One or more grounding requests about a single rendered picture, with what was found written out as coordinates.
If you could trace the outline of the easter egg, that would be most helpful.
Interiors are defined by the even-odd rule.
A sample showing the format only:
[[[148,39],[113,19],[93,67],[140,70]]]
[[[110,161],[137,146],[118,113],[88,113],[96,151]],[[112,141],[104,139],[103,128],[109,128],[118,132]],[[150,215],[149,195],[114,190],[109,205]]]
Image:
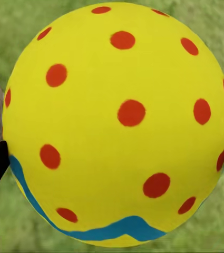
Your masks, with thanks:
[[[2,140],[21,192],[52,227],[131,247],[186,222],[224,169],[224,73],[176,18],[113,2],[56,19],[4,95]]]

